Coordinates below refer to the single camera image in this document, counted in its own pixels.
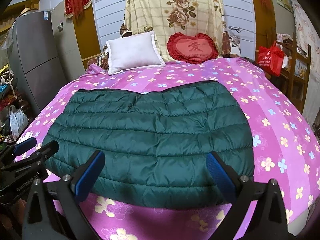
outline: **floral curtain on wall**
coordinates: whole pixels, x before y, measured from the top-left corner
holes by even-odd
[[[320,107],[320,38],[297,0],[292,0],[296,24],[297,44],[308,51],[311,46],[311,67],[303,116],[311,126]]]

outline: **green puffer garment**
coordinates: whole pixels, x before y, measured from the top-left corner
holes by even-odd
[[[46,161],[71,174],[95,149],[106,164],[93,192],[138,206],[190,209],[220,204],[205,157],[216,151],[238,174],[253,176],[252,134],[244,113],[218,82],[142,95],[79,90],[44,138],[59,151]]]

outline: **pillow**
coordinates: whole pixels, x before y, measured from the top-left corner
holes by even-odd
[[[206,34],[186,36],[182,33],[171,35],[167,43],[169,55],[175,60],[190,64],[201,64],[218,56],[213,40]]]
[[[153,31],[107,41],[107,46],[109,75],[133,68],[165,66],[157,51]]]

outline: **bed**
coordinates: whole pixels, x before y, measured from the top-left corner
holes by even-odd
[[[91,65],[86,73],[64,86],[23,133],[19,142],[37,139],[36,149],[50,126],[79,89],[121,89],[146,94],[183,84],[214,80],[237,100],[252,132],[254,179],[276,178],[281,187],[287,222],[302,214],[320,191],[319,143],[292,103],[266,78],[263,71],[242,58],[217,58],[199,65],[169,62],[163,68],[128,70],[109,76]],[[31,149],[16,160],[27,158]],[[50,171],[46,181],[59,179]],[[146,208],[90,194],[80,204],[102,239],[208,239],[220,225],[230,204],[175,211]],[[241,237],[253,214],[254,203],[236,235]]]

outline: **blue gripper pad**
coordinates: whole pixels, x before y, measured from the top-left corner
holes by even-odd
[[[213,181],[218,186],[224,199],[228,203],[234,203],[236,201],[236,187],[228,174],[211,153],[207,154],[205,163]]]
[[[32,149],[33,147],[36,147],[37,145],[37,140],[34,137],[30,137],[29,139],[16,144],[13,153],[14,156],[20,156],[22,154],[24,154],[25,152],[27,152],[28,150]]]
[[[73,192],[77,203],[86,200],[104,167],[105,161],[106,157],[104,153],[101,151],[95,151],[89,160],[84,165],[81,165],[86,166],[86,169],[79,178],[75,178],[77,179],[77,182],[74,185]]]

